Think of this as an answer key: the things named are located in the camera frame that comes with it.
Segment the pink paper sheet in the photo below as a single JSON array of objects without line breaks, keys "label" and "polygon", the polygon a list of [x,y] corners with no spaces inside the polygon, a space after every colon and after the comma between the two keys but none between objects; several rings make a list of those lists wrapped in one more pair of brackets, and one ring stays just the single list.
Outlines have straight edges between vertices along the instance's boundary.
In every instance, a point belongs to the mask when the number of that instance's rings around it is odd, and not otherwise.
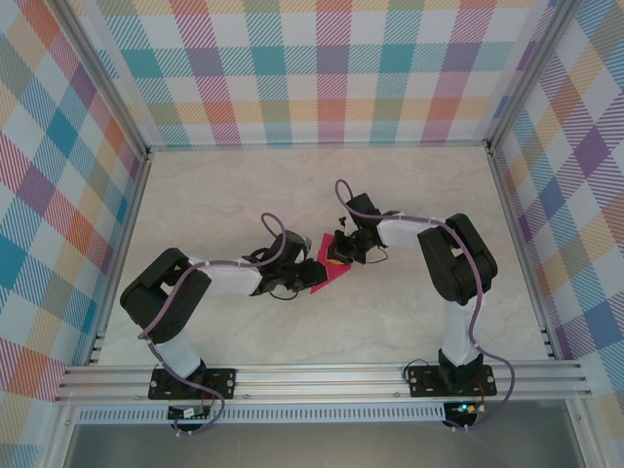
[{"label": "pink paper sheet", "polygon": [[327,259],[328,248],[334,239],[333,234],[325,233],[322,238],[321,246],[317,252],[316,260],[320,262],[325,268],[327,273],[327,279],[319,285],[313,286],[311,293],[316,293],[321,288],[327,286],[332,281],[335,281],[340,276],[349,272],[352,266],[350,264],[338,263],[333,260]]}]

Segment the grey metal sheet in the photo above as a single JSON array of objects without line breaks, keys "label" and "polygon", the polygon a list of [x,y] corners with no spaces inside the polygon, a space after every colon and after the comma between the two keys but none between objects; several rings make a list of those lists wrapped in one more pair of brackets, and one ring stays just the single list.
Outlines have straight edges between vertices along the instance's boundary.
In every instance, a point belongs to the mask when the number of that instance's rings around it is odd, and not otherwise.
[{"label": "grey metal sheet", "polygon": [[63,468],[586,468],[572,441],[417,424],[81,425]]}]

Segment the small black circuit board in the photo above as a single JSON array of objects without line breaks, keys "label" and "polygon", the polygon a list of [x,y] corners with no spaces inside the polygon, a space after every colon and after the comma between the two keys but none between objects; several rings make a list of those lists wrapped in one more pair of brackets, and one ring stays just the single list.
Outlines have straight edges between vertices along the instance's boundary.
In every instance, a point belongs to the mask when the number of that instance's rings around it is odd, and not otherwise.
[{"label": "small black circuit board", "polygon": [[167,418],[169,420],[206,420],[211,415],[210,406],[169,406]]}]

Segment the circuit board with green light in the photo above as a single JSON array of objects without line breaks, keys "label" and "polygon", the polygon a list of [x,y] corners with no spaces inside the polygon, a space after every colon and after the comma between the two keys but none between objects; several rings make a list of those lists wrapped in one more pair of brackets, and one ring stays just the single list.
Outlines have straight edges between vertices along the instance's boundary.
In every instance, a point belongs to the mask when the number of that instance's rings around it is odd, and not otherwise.
[{"label": "circuit board with green light", "polygon": [[464,415],[484,412],[487,409],[485,402],[451,402],[445,403],[446,418],[459,417]]}]

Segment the wide aluminium mounting rail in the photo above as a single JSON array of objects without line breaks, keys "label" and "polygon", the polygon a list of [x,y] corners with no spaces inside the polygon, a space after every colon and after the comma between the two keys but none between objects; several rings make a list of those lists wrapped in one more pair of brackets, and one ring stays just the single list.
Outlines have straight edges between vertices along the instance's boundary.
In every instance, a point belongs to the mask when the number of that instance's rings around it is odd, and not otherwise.
[{"label": "wide aluminium mounting rail", "polygon": [[[235,369],[236,385],[231,403],[365,403],[452,400],[453,397],[412,398],[405,364],[334,365],[225,365]],[[519,361],[511,368],[489,362],[497,395],[518,401],[587,399],[592,390],[581,365],[575,361]],[[56,395],[59,404],[157,403],[147,398],[153,366],[70,367]]]}]

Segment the thin aluminium frame bar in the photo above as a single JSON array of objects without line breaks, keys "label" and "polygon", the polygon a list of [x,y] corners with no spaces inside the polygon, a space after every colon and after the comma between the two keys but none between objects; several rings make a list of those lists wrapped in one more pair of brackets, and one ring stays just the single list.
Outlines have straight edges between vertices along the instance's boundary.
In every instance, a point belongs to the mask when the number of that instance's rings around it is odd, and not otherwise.
[{"label": "thin aluminium frame bar", "polygon": [[152,145],[151,154],[199,151],[239,151],[239,150],[295,150],[295,149],[339,149],[339,148],[443,148],[443,147],[481,147],[487,148],[486,140],[449,140],[449,141],[407,141],[407,142],[308,142],[308,143],[273,143],[273,144],[228,144],[228,145]]}]

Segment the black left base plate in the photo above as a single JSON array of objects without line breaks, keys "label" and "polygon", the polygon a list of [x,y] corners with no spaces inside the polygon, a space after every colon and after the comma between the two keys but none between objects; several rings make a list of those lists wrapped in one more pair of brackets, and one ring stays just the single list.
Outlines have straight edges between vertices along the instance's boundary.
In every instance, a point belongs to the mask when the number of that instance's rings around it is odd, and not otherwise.
[{"label": "black left base plate", "polygon": [[[235,391],[236,373],[235,369],[200,367],[186,379],[215,390],[225,400],[231,400]],[[153,401],[200,400],[203,395],[202,390],[180,382],[166,370],[156,369],[151,375],[147,398]]]}]

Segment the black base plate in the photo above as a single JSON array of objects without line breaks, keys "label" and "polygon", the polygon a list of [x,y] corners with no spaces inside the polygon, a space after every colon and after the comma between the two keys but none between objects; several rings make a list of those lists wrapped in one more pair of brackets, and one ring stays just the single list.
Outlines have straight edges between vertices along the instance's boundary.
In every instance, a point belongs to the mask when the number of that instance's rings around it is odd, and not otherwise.
[{"label": "black base plate", "polygon": [[[215,390],[225,400],[231,400],[235,391],[236,373],[235,369],[200,367],[186,379]],[[180,382],[166,370],[156,369],[151,375],[147,398],[153,401],[200,400],[203,395],[202,390]]]},{"label": "black base plate", "polygon": [[491,397],[497,388],[491,366],[484,366],[475,377],[449,390],[438,366],[410,366],[405,372],[412,398],[424,397]]}]

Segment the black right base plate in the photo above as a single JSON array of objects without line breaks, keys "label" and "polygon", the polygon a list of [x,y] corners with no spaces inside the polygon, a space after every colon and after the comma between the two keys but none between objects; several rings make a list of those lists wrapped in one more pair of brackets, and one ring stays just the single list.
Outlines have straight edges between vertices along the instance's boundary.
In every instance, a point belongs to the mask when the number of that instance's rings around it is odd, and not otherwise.
[{"label": "black right base plate", "polygon": [[491,397],[497,388],[491,366],[484,366],[475,377],[449,390],[438,366],[410,366],[405,372],[412,398],[424,397]]}]

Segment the aluminium side rail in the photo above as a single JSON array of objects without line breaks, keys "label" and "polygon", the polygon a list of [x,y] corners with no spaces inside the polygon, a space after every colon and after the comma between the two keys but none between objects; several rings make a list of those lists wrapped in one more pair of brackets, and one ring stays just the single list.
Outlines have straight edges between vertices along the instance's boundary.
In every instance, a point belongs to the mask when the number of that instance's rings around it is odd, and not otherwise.
[{"label": "aluminium side rail", "polygon": [[136,187],[133,192],[131,204],[129,205],[127,215],[125,217],[123,230],[121,231],[120,244],[118,246],[117,252],[113,256],[112,269],[109,275],[109,279],[106,283],[106,289],[104,290],[102,303],[99,306],[95,315],[93,327],[90,330],[87,340],[87,347],[80,361],[80,364],[82,366],[88,366],[92,362],[92,358],[96,353],[96,342],[100,338],[105,336],[110,315],[114,307],[116,293],[118,291],[121,281],[123,268],[128,255],[130,243],[137,223],[140,204],[142,202],[142,198],[149,178],[152,166],[152,159],[153,153],[150,150],[147,150],[147,153],[143,156],[139,165]]},{"label": "aluminium side rail", "polygon": [[547,315],[547,310],[541,291],[538,287],[536,276],[531,269],[530,258],[525,243],[524,233],[518,219],[515,217],[511,195],[505,184],[504,177],[499,168],[494,152],[488,146],[486,147],[486,155],[493,182],[496,187],[496,191],[500,199],[508,229],[511,234],[516,257],[518,258],[518,261],[520,263],[520,268],[526,284],[531,306],[533,308],[538,326],[540,328],[540,332],[542,334],[544,346],[546,347],[547,354],[550,359],[560,360],[561,349],[559,347],[557,338],[552,336],[551,334],[550,319]]}]

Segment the slanted aluminium frame post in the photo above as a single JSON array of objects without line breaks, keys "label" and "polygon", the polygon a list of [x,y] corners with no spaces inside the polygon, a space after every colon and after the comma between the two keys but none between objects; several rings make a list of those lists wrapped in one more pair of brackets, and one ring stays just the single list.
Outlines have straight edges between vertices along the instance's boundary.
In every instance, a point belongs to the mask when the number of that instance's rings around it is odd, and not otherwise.
[{"label": "slanted aluminium frame post", "polygon": [[143,160],[149,157],[149,147],[139,132],[131,113],[123,102],[113,80],[104,66],[97,49],[82,27],[68,0],[45,0],[60,28],[68,37],[84,68],[100,91],[111,113],[116,118],[131,146]]},{"label": "slanted aluminium frame post", "polygon": [[582,1],[536,1],[537,13],[527,19],[529,36],[521,40],[520,55],[512,59],[514,68],[510,80],[487,128],[484,143],[489,158],[494,157],[496,150],[511,132],[522,107],[563,40]]}]

